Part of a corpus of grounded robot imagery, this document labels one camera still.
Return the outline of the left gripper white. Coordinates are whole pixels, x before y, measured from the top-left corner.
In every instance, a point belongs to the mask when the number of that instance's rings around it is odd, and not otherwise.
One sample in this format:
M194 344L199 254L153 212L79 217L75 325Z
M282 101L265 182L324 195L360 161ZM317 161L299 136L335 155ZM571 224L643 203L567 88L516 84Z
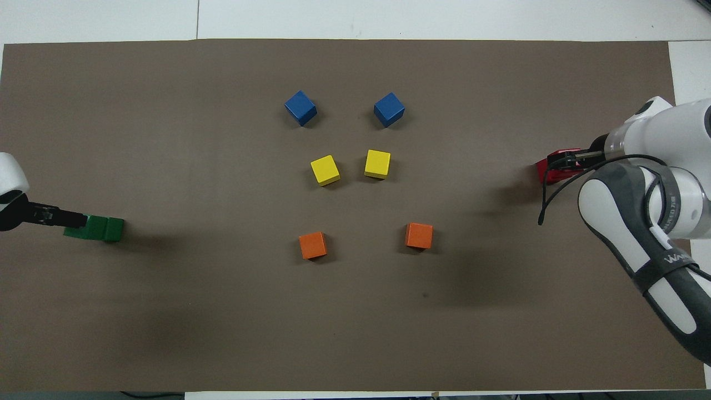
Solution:
M28 223L55 224L79 229L87 224L87 215L68 212L43 203L28 203L29 183L25 172L10 153L1 154L1 231L10 231L24 219L28 204Z

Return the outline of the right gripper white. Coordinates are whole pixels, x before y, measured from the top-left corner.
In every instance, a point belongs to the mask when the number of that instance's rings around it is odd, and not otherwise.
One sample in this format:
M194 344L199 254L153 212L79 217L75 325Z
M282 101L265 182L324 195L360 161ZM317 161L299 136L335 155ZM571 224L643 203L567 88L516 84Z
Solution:
M581 165L595 165L608 159L631 154L650 156L651 153L644 144L647 136L645 129L652 117L671 107L672 104L660 96L649 99L622 125L595 139L589 149L555 151L548 154L547 170L580 170Z

